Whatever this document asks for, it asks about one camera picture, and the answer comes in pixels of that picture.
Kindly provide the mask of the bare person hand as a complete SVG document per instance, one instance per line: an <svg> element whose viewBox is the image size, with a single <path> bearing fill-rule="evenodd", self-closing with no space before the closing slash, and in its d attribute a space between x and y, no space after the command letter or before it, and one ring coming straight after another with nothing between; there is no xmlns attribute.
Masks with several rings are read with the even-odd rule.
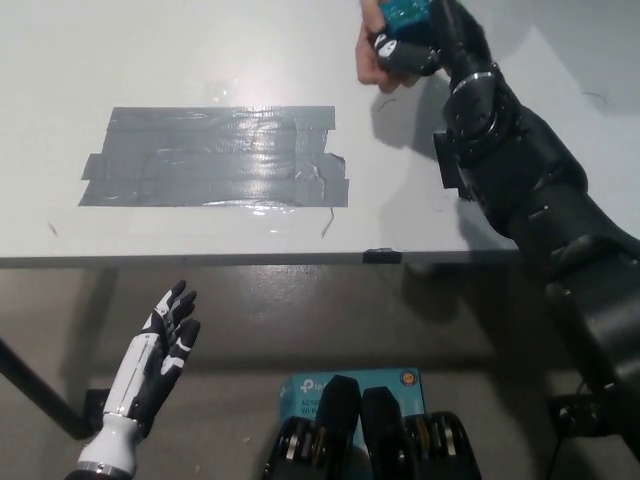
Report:
<svg viewBox="0 0 640 480"><path fill-rule="evenodd" d="M369 36L385 27L381 4L382 1L378 0L360 2L362 21L355 45L356 72L361 84L377 86L383 94L391 94L400 86L413 87L421 77L402 72L389 72L379 65Z"/></svg>

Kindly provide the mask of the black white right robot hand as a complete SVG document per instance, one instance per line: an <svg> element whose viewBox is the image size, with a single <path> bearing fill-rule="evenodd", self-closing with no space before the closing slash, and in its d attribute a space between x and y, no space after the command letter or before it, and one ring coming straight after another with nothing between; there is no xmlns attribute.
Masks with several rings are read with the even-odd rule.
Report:
<svg viewBox="0 0 640 480"><path fill-rule="evenodd" d="M381 67L427 77L444 69L450 84L488 72L493 63L483 28L458 1L385 1L385 27L369 36Z"/></svg>

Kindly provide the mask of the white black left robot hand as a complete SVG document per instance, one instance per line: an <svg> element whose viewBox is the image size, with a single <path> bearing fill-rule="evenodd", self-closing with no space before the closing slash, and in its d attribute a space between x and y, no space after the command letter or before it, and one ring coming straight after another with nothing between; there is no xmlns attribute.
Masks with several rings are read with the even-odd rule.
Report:
<svg viewBox="0 0 640 480"><path fill-rule="evenodd" d="M179 281L159 300L131 340L103 413L136 422L147 437L182 374L201 324L193 319L197 293Z"/></svg>

